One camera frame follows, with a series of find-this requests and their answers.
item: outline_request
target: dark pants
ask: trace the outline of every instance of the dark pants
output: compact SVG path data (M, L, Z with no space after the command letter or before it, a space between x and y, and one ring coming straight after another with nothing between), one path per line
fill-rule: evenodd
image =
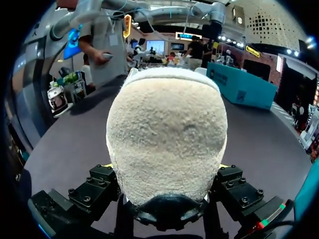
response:
M207 60L203 60L201 63L201 67L207 69L208 66L208 61Z

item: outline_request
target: booth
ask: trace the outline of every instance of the booth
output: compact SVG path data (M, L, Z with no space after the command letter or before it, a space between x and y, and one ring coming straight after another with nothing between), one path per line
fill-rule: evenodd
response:
M270 110L277 90L275 85L240 69L215 63L208 63L206 75L231 103Z

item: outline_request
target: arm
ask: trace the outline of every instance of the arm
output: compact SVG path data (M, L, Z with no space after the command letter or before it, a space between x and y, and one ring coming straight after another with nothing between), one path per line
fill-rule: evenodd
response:
M186 53L183 55L183 57L188 56L188 55L191 53L192 50L193 50L193 48L190 47L190 48L186 51Z
M83 24L80 35L79 35L79 48L82 52L87 54L90 58L93 58L95 53L98 51L92 46L92 24Z
M211 55L211 54L213 54L213 51L208 51L208 52L204 53L204 56Z
M134 61L133 61L129 56L126 57L126 60L127 60L128 62L134 63Z
M93 58L98 50L91 45L91 39L91 35L81 37L79 39L79 48L89 57Z

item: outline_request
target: ceiling light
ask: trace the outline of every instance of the ceiling light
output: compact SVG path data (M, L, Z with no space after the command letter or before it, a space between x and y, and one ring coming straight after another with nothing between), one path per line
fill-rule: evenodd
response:
M308 48L308 49L312 49L312 48L314 48L314 47L315 47L314 44L310 44L307 48Z
M309 37L309 38L307 39L306 43L310 43L310 42L312 42L313 40L314 40L313 37Z

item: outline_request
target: table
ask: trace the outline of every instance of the table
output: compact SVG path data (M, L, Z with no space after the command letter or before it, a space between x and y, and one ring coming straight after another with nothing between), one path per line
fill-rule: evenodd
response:
M105 143L106 119L119 87L101 87L66 112L43 136L26 163L32 178L32 194L56 189L68 196L97 164L108 164ZM265 200L275 195L294 199L311 162L290 130L271 112L233 105L224 99L228 114L228 144L222 163L235 164L256 188L265 192ZM230 238L240 225L233 222L218 205L220 221ZM93 227L113 232L117 203L111 203ZM184 230L158 232L153 226L135 223L135 236L190 234L203 237L202 220L187 224ZM285 228L279 228L282 234Z

